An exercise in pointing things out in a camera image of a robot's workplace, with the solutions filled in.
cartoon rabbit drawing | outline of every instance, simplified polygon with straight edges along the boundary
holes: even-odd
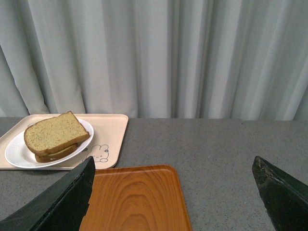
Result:
[[[94,162],[107,162],[109,157],[108,149],[109,146],[107,144],[96,144],[90,149],[90,152],[87,153],[86,158],[88,158],[89,156],[93,156]]]

bread slice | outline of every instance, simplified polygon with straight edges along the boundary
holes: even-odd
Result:
[[[28,127],[24,133],[26,146],[37,156],[59,152],[89,137],[89,132],[71,111],[41,120]]]
[[[68,146],[67,148],[64,148],[61,151],[56,152],[56,153],[51,153],[51,154],[44,155],[44,156],[37,156],[37,155],[34,155],[34,156],[37,162],[48,163],[51,161],[62,159],[70,155],[71,153],[77,150],[77,147],[78,147],[77,143],[74,143],[73,145]]]

orange tray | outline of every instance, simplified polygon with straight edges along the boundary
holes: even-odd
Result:
[[[80,231],[191,231],[176,170],[169,165],[97,170]]]
[[[20,169],[11,165],[5,159],[5,149],[10,141],[29,125],[40,120],[58,116],[59,114],[29,115],[23,118],[7,133],[0,137],[0,169]],[[60,164],[45,167],[48,170],[71,170],[87,157],[92,155],[96,169],[113,167],[118,160],[122,141],[128,123],[128,117],[122,114],[74,114],[77,118],[86,120],[94,129],[91,143],[80,154]]]

dark green object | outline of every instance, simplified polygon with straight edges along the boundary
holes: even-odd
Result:
[[[94,174],[91,156],[1,221],[0,231],[78,231],[89,207]]]
[[[252,171],[277,231],[308,231],[308,186],[256,156]]]

gray table surface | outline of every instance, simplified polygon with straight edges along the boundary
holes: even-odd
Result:
[[[0,136],[21,118],[0,118]],[[130,119],[115,167],[172,165],[194,231],[273,231],[252,174],[256,155],[308,184],[308,122]],[[67,171],[1,170],[0,220]]]

